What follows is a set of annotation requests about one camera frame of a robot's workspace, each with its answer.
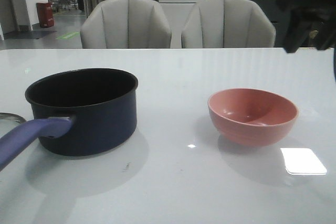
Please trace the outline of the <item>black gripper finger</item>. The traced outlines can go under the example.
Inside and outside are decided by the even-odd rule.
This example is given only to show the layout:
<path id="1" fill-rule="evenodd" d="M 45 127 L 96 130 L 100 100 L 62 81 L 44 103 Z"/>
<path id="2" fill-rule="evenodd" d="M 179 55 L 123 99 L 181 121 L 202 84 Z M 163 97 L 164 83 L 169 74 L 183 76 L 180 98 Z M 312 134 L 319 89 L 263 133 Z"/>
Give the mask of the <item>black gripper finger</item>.
<path id="1" fill-rule="evenodd" d="M 314 9 L 297 8 L 290 12 L 290 20 L 283 48 L 286 53 L 294 53 L 315 30 L 318 19 Z"/>
<path id="2" fill-rule="evenodd" d="M 326 50 L 335 44 L 335 19 L 330 19 L 321 25 L 314 42 L 317 50 Z"/>

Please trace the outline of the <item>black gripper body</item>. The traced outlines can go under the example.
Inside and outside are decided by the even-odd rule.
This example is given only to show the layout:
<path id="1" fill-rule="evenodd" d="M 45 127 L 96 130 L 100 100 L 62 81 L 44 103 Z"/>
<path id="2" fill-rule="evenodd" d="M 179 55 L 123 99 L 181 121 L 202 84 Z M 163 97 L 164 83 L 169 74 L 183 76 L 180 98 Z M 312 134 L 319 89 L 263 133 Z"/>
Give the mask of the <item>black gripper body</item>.
<path id="1" fill-rule="evenodd" d="M 335 0 L 276 0 L 283 12 L 290 14 L 290 23 L 335 24 Z"/>

